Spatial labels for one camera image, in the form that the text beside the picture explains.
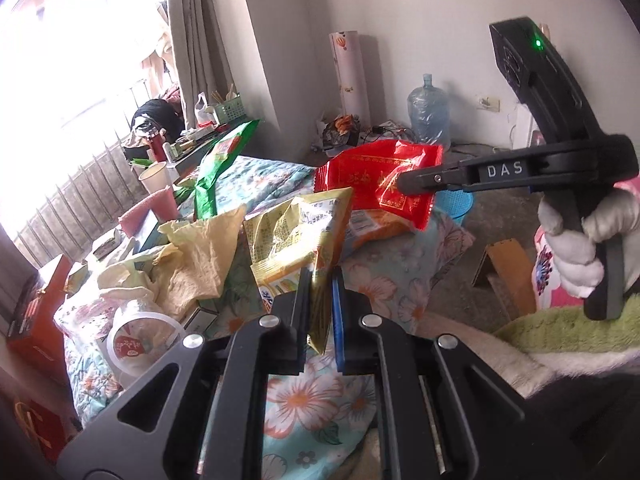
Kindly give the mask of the white gloved right hand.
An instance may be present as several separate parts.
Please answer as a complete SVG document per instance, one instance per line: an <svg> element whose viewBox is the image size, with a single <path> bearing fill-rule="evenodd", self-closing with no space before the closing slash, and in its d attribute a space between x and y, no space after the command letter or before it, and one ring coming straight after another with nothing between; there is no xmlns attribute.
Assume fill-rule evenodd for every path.
<svg viewBox="0 0 640 480"><path fill-rule="evenodd" d="M616 188L608 194L582 220L582 232L567 229L546 196L540 201L538 219L570 296L587 298L602 282L604 265L596 246L617 234L623 237L626 292L639 281L639 200L631 192Z"/></svg>

